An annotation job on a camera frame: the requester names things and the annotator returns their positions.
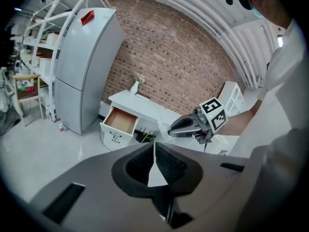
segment white refrigerator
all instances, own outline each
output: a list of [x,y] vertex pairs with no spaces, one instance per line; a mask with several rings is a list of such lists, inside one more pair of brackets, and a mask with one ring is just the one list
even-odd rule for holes
[[[94,10],[82,26],[81,18]],[[98,117],[112,63],[124,40],[114,9],[81,9],[62,44],[55,80],[56,115],[64,126],[82,132]]]

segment flower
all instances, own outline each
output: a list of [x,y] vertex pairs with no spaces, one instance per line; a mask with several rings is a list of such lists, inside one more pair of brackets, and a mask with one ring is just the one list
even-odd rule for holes
[[137,74],[133,77],[134,81],[138,81],[140,84],[145,82],[145,77],[142,75]]

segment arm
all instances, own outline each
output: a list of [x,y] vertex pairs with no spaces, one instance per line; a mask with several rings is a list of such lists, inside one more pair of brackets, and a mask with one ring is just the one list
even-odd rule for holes
[[217,134],[226,136],[240,136],[256,114],[261,104],[262,101],[257,100],[250,110],[228,118],[227,123],[217,132]]

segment drawer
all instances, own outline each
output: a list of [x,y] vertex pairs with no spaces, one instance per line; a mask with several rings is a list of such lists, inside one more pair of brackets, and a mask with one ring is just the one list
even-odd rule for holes
[[113,107],[105,120],[100,123],[104,132],[104,144],[110,150],[117,150],[127,146],[133,138],[133,133],[139,117]]

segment brick wall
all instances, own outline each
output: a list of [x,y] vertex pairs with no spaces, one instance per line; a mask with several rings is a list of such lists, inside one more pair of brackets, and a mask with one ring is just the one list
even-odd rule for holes
[[112,65],[102,100],[130,89],[132,76],[145,76],[139,91],[180,114],[217,97],[226,80],[245,88],[233,62],[197,23],[153,0],[108,0],[117,9],[125,41]]

